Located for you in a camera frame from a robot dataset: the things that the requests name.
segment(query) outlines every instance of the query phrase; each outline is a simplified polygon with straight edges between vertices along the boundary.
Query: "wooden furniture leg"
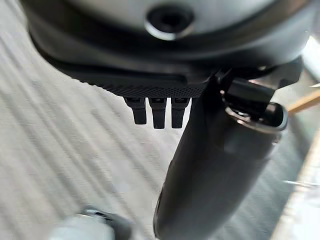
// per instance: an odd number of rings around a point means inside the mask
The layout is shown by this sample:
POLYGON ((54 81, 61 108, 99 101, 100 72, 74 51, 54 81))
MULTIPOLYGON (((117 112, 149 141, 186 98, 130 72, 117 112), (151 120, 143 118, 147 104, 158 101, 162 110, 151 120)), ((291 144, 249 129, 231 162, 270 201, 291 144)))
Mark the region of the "wooden furniture leg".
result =
POLYGON ((316 90, 308 96, 297 101, 288 108, 289 115, 298 113, 302 110, 320 104, 320 90, 316 90))

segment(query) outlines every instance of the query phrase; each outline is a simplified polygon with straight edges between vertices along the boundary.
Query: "circular hole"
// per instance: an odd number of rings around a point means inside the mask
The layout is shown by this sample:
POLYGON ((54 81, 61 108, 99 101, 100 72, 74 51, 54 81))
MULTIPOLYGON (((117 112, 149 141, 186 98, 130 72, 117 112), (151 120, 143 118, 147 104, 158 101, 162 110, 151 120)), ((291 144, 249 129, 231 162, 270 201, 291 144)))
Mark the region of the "circular hole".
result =
POLYGON ((168 28, 176 28, 182 23, 183 19, 181 15, 178 14, 165 14, 161 18, 161 22, 168 28))
POLYGON ((193 14, 178 6, 159 6, 147 15, 147 21, 163 33, 181 33, 192 23, 193 14))

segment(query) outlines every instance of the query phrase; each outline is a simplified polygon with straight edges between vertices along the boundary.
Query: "black rubber tab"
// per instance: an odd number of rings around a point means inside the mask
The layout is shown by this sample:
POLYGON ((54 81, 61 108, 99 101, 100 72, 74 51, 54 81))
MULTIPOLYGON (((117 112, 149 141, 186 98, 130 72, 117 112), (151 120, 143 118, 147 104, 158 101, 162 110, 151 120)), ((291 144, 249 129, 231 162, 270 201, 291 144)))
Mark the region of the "black rubber tab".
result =
POLYGON ((181 129, 185 109, 190 102, 190 98, 171 98, 171 126, 173 129, 181 129))
POLYGON ((165 118, 166 118, 166 98, 149 98, 149 104, 152 108, 153 116, 153 127, 155 129, 164 129, 165 128, 165 118))
POLYGON ((124 101, 132 109, 134 123, 137 125, 147 124, 146 99, 139 97, 124 97, 124 101))

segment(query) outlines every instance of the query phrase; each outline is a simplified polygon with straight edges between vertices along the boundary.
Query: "black plastic housing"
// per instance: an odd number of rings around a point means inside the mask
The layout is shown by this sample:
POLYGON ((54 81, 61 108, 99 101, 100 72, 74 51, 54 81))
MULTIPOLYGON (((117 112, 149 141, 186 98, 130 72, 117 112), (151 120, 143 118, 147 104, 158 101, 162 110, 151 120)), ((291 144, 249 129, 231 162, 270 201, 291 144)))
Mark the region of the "black plastic housing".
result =
POLYGON ((255 122, 228 108, 217 89, 209 86, 197 101, 170 163, 154 214, 158 239, 209 239, 255 184, 287 127, 279 104, 255 122))

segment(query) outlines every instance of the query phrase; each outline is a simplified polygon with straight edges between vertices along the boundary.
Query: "wooden floor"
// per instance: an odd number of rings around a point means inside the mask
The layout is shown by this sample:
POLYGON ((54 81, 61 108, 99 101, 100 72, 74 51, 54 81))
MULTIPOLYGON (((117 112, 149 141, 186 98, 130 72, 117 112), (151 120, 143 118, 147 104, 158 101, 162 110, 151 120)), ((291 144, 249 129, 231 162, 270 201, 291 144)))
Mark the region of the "wooden floor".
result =
MULTIPOLYGON (((45 240, 88 204, 132 220, 134 239, 154 239, 154 207, 182 130, 154 130, 150 109, 148 124, 136 126, 122 98, 49 66, 16 0, 0 1, 0 18, 0 239, 45 240)), ((312 84, 304 73, 275 99, 292 103, 312 84)), ((319 119, 314 107, 290 120, 278 152, 214 239, 269 239, 292 191, 283 181, 296 179, 319 119)))

